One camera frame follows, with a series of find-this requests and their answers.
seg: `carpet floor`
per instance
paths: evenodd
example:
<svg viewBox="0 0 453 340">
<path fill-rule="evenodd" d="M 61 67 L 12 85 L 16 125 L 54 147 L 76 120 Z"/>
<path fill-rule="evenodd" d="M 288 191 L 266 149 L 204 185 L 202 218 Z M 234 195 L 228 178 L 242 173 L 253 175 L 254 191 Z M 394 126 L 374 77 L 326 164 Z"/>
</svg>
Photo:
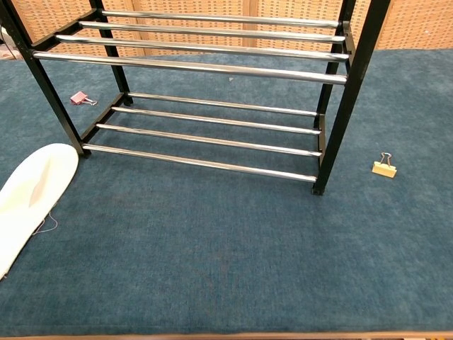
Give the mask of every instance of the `carpet floor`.
<svg viewBox="0 0 453 340">
<path fill-rule="evenodd" d="M 324 63 L 200 55 L 313 70 Z M 77 128 L 117 93 L 110 67 L 45 62 Z M 306 82 L 127 68 L 133 91 L 316 109 Z M 0 62 L 0 184 L 69 142 L 23 62 Z M 84 91 L 97 106 L 71 106 Z M 94 152 L 0 281 L 0 336 L 453 328 L 453 50 L 378 51 L 324 196 L 311 185 Z M 328 111 L 333 122 L 341 88 Z M 311 127 L 272 113 L 136 100 L 136 108 Z M 290 133 L 116 113 L 136 128 L 314 149 Z M 102 132 L 93 142 L 315 174 L 313 159 Z M 380 152 L 398 169 L 371 173 Z M 47 221 L 45 228 L 52 227 Z"/>
</svg>

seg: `metal clip handle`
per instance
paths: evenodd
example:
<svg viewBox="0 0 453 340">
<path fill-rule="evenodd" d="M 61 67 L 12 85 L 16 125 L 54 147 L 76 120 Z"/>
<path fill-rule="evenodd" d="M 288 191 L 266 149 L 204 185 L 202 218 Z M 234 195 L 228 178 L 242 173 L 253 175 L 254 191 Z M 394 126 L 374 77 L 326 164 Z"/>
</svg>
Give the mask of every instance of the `metal clip handle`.
<svg viewBox="0 0 453 340">
<path fill-rule="evenodd" d="M 93 101 L 91 100 L 90 98 L 85 98 L 83 101 L 82 101 L 83 104 L 90 104 L 91 106 L 95 106 L 98 102 L 97 101 Z"/>
<path fill-rule="evenodd" d="M 388 164 L 389 166 L 391 166 L 391 164 L 390 164 L 391 154 L 388 153 L 388 152 L 381 152 L 381 156 L 382 156 L 382 158 L 381 158 L 381 164 L 382 164 L 382 162 L 384 161 L 385 157 L 387 156 L 387 164 Z"/>
</svg>

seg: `metal shoe rack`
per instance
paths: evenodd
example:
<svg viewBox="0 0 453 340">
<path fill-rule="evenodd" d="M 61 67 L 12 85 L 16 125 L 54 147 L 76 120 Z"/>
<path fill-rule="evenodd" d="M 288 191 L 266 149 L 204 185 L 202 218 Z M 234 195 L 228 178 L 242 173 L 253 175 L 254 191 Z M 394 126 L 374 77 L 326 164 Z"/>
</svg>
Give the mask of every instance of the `metal shoe rack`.
<svg viewBox="0 0 453 340">
<path fill-rule="evenodd" d="M 25 62 L 30 68 L 33 76 L 36 78 L 40 88 L 49 101 L 52 109 L 58 117 L 60 123 L 68 134 L 73 146 L 80 155 L 88 155 L 91 151 L 110 152 L 114 154 L 126 154 L 131 156 L 146 157 L 150 159 L 160 159 L 170 162 L 178 162 L 199 166 L 208 166 L 211 168 L 240 171 L 250 174 L 260 174 L 274 176 L 298 181 L 308 181 L 313 183 L 312 192 L 322 195 L 326 187 L 328 177 L 331 173 L 338 149 L 343 139 L 350 115 L 355 105 L 357 95 L 359 94 L 362 81 L 372 56 L 382 23 L 389 7 L 390 0 L 371 0 L 365 23 L 362 28 L 362 34 L 358 40 L 357 48 L 352 37 L 350 21 L 354 11 L 355 0 L 343 0 L 339 17 L 337 21 L 328 20 L 309 20 L 300 18 L 260 18 L 246 16 L 215 16 L 204 14 L 187 14 L 187 13 L 153 13 L 143 11 L 106 11 L 102 0 L 90 0 L 91 10 L 85 13 L 75 21 L 68 23 L 55 32 L 49 34 L 43 39 L 32 42 L 17 11 L 14 8 L 12 0 L 0 0 L 0 18 L 2 25 L 7 29 L 11 37 L 22 53 Z M 261 31 L 261 30 L 230 30 L 214 28 L 189 28 L 178 26 L 158 26 L 158 25 L 137 25 L 137 24 L 118 24 L 109 23 L 108 17 L 125 17 L 125 18 L 163 18 L 163 19 L 181 19 L 189 21 L 216 21 L 223 23 L 254 23 L 268 25 L 286 25 L 286 26 L 304 26 L 315 28 L 331 28 L 332 35 L 307 34 L 307 33 L 289 33 L 281 31 Z M 73 35 L 83 28 L 95 28 L 101 33 L 101 38 L 86 38 Z M 144 40 L 123 40 L 115 39 L 112 30 L 131 30 L 146 32 L 164 32 L 164 33 L 183 33 L 198 35 L 221 35 L 241 38 L 262 38 L 262 39 L 281 39 L 281 40 L 298 40 L 310 41 L 317 43 L 332 44 L 331 52 L 311 52 L 301 50 L 281 50 L 273 48 L 257 47 L 233 47 L 218 45 L 201 45 L 192 43 L 176 42 L 155 42 Z M 54 52 L 47 52 L 60 43 L 78 43 L 104 45 L 107 57 L 67 55 Z M 302 59 L 318 60 L 327 62 L 325 74 L 313 72 L 287 71 L 281 69 L 265 69 L 257 67 L 242 67 L 223 64 L 203 64 L 195 62 L 175 62 L 152 59 L 134 59 L 129 57 L 119 57 L 117 46 L 144 47 L 167 50 L 184 50 L 196 52 L 211 53 L 232 53 L 235 55 L 258 55 L 258 56 L 280 56 L 293 57 Z M 81 135 L 76 131 L 67 111 L 65 110 L 61 99 L 57 95 L 46 71 L 42 67 L 40 60 L 66 60 L 69 62 L 87 62 L 92 64 L 107 64 L 112 66 L 115 79 L 120 93 L 115 97 L 112 103 L 97 117 L 97 119 Z M 338 65 L 345 64 L 346 75 L 338 75 Z M 290 79 L 292 81 L 316 81 L 323 84 L 316 112 L 295 110 L 289 108 L 273 108 L 259 105 L 248 105 L 242 103 L 226 103 L 221 101 L 211 101 L 196 98 L 182 98 L 174 96 L 159 96 L 155 94 L 131 92 L 127 84 L 123 66 L 149 67 L 158 69 L 172 69 L 194 72 L 213 72 L 220 74 L 240 74 L 252 77 L 275 77 L 281 79 Z M 329 98 L 331 96 L 333 85 L 344 86 L 343 96 L 341 98 L 335 122 L 331 134 L 326 144 L 325 136 L 325 114 Z M 313 128 L 306 129 L 300 127 L 290 127 L 281 125 L 268 125 L 262 123 L 251 123 L 240 120 L 227 120 L 219 118 L 209 118 L 196 115 L 186 115 L 177 113 L 158 112 L 153 110 L 138 110 L 133 108 L 121 107 L 131 106 L 133 98 L 148 98 L 159 101 L 173 101 L 180 103 L 194 103 L 199 105 L 244 109 L 252 111 L 266 111 L 278 115 L 298 115 L 314 119 Z M 277 130 L 286 133 L 299 133 L 313 135 L 318 139 L 318 149 L 314 151 L 303 149 L 291 149 L 286 147 L 276 147 L 267 144 L 251 144 L 247 142 L 221 140 L 208 137 L 199 137 L 192 135 L 180 135 L 170 132 L 161 132 L 153 130 L 134 129 L 107 124 L 108 119 L 116 112 L 149 115 L 163 118 L 192 120 L 204 123 L 216 123 L 237 125 L 248 128 Z M 213 161 L 204 161 L 199 159 L 188 159 L 175 157 L 165 154 L 154 154 L 150 152 L 138 152 L 117 147 L 107 147 L 103 145 L 91 144 L 90 140 L 99 130 L 112 130 L 116 132 L 128 132 L 139 135 L 151 135 L 163 138 L 172 138 L 177 140 L 186 140 L 189 142 L 209 143 L 212 145 L 227 145 L 230 147 L 239 147 L 246 149 L 257 149 L 265 152 L 281 152 L 285 154 L 295 154 L 301 157 L 316 157 L 319 160 L 319 172 L 316 176 L 304 174 L 292 174 L 276 170 L 257 169 L 247 166 L 233 164 L 223 164 Z"/>
</svg>

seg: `rattan wall panel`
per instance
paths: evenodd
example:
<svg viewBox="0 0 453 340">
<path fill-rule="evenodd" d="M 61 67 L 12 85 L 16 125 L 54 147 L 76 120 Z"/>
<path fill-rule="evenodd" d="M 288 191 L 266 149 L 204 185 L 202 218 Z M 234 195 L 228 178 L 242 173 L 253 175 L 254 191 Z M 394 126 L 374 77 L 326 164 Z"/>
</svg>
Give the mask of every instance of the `rattan wall panel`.
<svg viewBox="0 0 453 340">
<path fill-rule="evenodd" d="M 309 18 L 337 20 L 341 8 L 341 0 L 260 0 L 258 2 L 258 15 L 271 17 Z M 369 6 L 369 0 L 357 0 L 352 29 L 358 38 Z M 298 33 L 334 34 L 334 29 L 326 28 L 298 28 L 290 26 L 258 25 L 259 30 L 285 30 Z M 290 48 L 296 50 L 328 51 L 329 44 L 313 42 L 297 42 L 287 40 L 258 40 L 258 47 Z"/>
<path fill-rule="evenodd" d="M 394 0 L 379 48 L 452 48 L 452 0 Z"/>
<path fill-rule="evenodd" d="M 59 27 L 74 20 L 83 13 L 89 11 L 88 1 L 66 0 L 66 1 L 45 1 L 45 0 L 15 0 L 14 4 L 26 22 L 27 29 L 31 31 L 31 38 L 38 40 Z M 132 0 L 105 0 L 107 9 L 133 10 Z M 136 23 L 135 18 L 112 18 L 112 22 Z M 83 30 L 78 33 L 84 36 L 99 37 L 95 30 Z M 114 32 L 116 38 L 140 39 L 138 33 Z M 144 55 L 143 49 L 118 48 L 120 55 L 138 56 Z M 53 52 L 74 53 L 84 55 L 105 55 L 105 49 L 101 46 L 61 44 L 52 49 Z"/>
<path fill-rule="evenodd" d="M 180 1 L 155 1 L 155 0 L 136 0 L 135 8 L 137 11 L 155 11 L 169 13 L 204 13 L 219 15 L 243 15 L 243 0 L 180 0 Z M 216 23 L 207 21 L 181 21 L 181 20 L 162 20 L 162 19 L 139 19 L 140 23 L 149 25 L 163 26 L 188 26 L 205 28 L 230 28 L 241 30 L 242 24 L 237 23 Z M 206 35 L 186 35 L 168 33 L 142 33 L 142 38 L 155 41 L 169 41 L 178 43 L 197 43 L 208 45 L 233 45 L 242 46 L 242 38 L 215 37 Z M 192 54 L 192 52 L 152 50 L 147 49 L 147 55 L 167 55 L 167 54 Z"/>
<path fill-rule="evenodd" d="M 357 0 L 352 28 L 355 39 L 360 35 L 370 0 Z M 89 10 L 88 0 L 13 0 L 32 39 L 37 40 L 74 20 Z M 209 13 L 219 15 L 252 15 L 293 18 L 337 19 L 341 0 L 105 0 L 107 9 L 129 11 L 162 11 L 180 13 Z M 331 34 L 330 29 L 295 28 L 272 25 L 241 25 L 199 21 L 169 21 L 137 18 L 109 18 L 115 23 L 149 23 L 166 26 L 217 27 L 232 29 L 286 30 Z M 83 30 L 79 34 L 99 36 L 95 30 Z M 199 35 L 172 35 L 163 33 L 139 33 L 114 31 L 116 38 L 203 43 L 211 45 L 247 45 L 303 50 L 329 50 L 329 44 L 295 42 L 287 40 L 254 40 Z M 453 47 L 453 0 L 392 0 L 384 29 L 379 39 L 379 49 L 399 48 L 452 48 Z M 142 48 L 119 47 L 120 55 L 141 56 Z M 63 44 L 52 51 L 105 55 L 103 47 Z M 186 54 L 191 52 L 146 50 L 147 55 Z"/>
</svg>

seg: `thread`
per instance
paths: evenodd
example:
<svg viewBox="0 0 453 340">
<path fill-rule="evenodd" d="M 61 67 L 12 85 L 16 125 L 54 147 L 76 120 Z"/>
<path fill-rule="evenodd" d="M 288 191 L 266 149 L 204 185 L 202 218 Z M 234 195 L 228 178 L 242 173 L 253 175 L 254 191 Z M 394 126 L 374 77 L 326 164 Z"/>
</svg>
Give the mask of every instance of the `thread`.
<svg viewBox="0 0 453 340">
<path fill-rule="evenodd" d="M 36 234 L 41 234 L 43 232 L 51 232 L 52 230 L 55 230 L 57 227 L 58 227 L 58 221 L 56 219 L 53 218 L 53 216 L 50 214 L 49 212 L 49 217 L 55 222 L 55 226 L 53 228 L 50 228 L 50 229 L 46 229 L 46 230 L 41 230 L 41 227 L 45 224 L 45 219 L 41 222 L 40 226 L 36 229 L 36 231 L 33 233 L 33 236 L 35 236 Z"/>
</svg>

